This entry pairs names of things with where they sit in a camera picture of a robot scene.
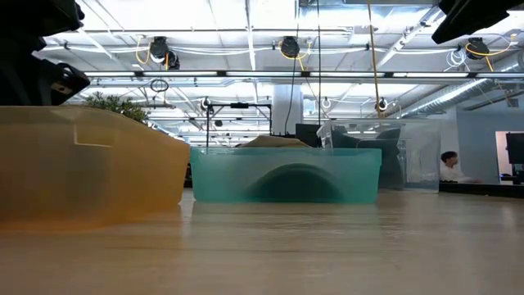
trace wooden table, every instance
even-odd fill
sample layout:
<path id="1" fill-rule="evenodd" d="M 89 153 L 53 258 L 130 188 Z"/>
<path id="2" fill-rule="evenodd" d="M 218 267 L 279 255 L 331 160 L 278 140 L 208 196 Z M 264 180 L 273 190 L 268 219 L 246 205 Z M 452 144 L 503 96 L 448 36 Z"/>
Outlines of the wooden table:
<path id="1" fill-rule="evenodd" d="M 0 234 L 0 294 L 519 294 L 524 201 L 203 204 L 84 233 Z"/>

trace clear plastic bin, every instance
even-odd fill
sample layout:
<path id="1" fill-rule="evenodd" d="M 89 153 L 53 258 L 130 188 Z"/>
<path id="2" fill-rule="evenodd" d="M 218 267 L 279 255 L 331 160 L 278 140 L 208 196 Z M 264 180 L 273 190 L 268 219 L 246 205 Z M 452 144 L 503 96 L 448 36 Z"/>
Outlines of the clear plastic bin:
<path id="1" fill-rule="evenodd" d="M 379 188 L 438 193 L 438 120 L 355 119 L 326 122 L 317 132 L 325 148 L 380 148 Z"/>

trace man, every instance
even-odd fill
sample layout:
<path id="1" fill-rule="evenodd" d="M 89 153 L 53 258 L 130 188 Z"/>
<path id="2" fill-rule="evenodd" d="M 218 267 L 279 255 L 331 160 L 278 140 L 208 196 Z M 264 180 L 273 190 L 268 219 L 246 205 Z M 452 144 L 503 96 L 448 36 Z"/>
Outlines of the man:
<path id="1" fill-rule="evenodd" d="M 456 166 L 459 163 L 457 152 L 445 152 L 440 156 L 440 181 L 457 182 L 462 184 L 480 184 L 481 181 L 464 176 Z"/>

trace green plant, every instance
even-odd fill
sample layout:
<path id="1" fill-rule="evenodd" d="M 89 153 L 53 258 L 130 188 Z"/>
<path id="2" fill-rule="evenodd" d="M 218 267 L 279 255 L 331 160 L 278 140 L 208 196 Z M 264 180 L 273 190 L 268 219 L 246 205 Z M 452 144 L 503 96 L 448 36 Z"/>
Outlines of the green plant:
<path id="1" fill-rule="evenodd" d="M 147 113 L 141 107 L 133 104 L 131 98 L 121 99 L 115 95 L 104 98 L 103 93 L 95 92 L 91 97 L 86 98 L 86 105 L 88 107 L 113 111 L 140 123 L 144 123 L 144 121 L 147 120 Z"/>

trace ductwork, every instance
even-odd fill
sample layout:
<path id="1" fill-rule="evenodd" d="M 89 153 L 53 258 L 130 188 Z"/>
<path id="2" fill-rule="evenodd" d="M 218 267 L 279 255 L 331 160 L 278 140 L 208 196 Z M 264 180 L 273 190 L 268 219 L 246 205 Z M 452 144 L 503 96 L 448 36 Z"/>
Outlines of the ductwork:
<path id="1" fill-rule="evenodd" d="M 524 52 L 520 51 L 502 61 L 498 61 L 495 64 L 495 71 L 524 71 Z M 409 118 L 420 114 L 429 115 L 437 111 L 443 111 L 481 95 L 482 92 L 488 92 L 494 86 L 496 86 L 496 83 L 493 79 L 474 79 L 464 84 L 448 86 L 417 102 L 415 107 L 410 107 L 407 111 L 404 111 L 401 117 Z"/>

